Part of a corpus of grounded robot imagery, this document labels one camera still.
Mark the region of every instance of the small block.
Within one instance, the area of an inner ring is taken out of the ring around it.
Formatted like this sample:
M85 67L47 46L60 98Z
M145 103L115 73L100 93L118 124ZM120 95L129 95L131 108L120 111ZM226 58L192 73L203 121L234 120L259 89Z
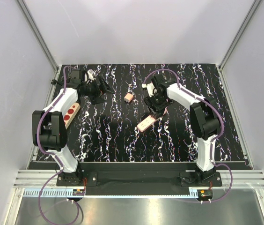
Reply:
M130 103L133 100L133 98L134 98L133 94L127 93L126 96L124 97L124 100Z

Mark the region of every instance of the black marble surface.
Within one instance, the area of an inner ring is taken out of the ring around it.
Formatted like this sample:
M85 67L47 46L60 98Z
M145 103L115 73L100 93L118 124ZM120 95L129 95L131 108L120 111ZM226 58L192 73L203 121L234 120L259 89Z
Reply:
M197 139L190 127L189 112L178 103L146 132L136 126L148 115L141 89L145 77L160 68L177 72L180 83L196 94L212 96L217 101L225 124L224 135L216 141L216 161L243 161L238 135L215 64L127 64L72 65L102 74L115 95L105 95L104 104L91 105L87 97L70 125L68 146L81 162L176 162L194 161L198 155ZM169 72L163 72L171 79ZM63 78L62 70L59 80ZM54 97L59 93L57 85ZM134 94L131 104L124 102L127 92ZM37 161L53 161L40 151Z

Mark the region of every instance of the metal floor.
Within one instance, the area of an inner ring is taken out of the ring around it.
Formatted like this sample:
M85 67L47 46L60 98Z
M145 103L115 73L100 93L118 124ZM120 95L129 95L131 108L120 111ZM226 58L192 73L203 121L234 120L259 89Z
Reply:
M214 191L214 199L223 195ZM62 198L42 198L43 211ZM83 209L76 225L264 225L254 190L234 189L220 202L201 205L178 199L94 199L79 201ZM54 223L67 224L76 216L76 207L68 202L46 213ZM37 198L24 197L16 225L46 225L40 216Z

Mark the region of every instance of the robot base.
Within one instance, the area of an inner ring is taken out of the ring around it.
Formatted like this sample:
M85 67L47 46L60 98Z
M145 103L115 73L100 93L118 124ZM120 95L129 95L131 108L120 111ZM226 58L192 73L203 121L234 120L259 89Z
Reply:
M222 187L221 176L219 172L215 172L213 176L205 180L198 179L198 172L180 172L180 181L182 187L210 187L212 182L213 187Z
M86 172L81 168L80 163L76 172L61 173L58 175L56 186L84 186L83 178L87 179L87 186L94 187L97 183L98 173L95 171Z

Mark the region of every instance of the power strip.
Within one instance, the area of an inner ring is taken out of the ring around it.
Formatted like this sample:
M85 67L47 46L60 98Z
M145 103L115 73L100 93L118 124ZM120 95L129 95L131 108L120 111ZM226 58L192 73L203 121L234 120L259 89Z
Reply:
M154 117L148 116L142 122L140 122L137 125L137 129L140 132L144 132L146 129L148 129L150 126L152 126L152 124L155 123L156 121L157 120Z
M67 113L63 117L63 121L65 122L66 129L70 126L71 122L73 121L74 117L78 113L80 109L80 105L78 103L72 104L72 106L67 110Z

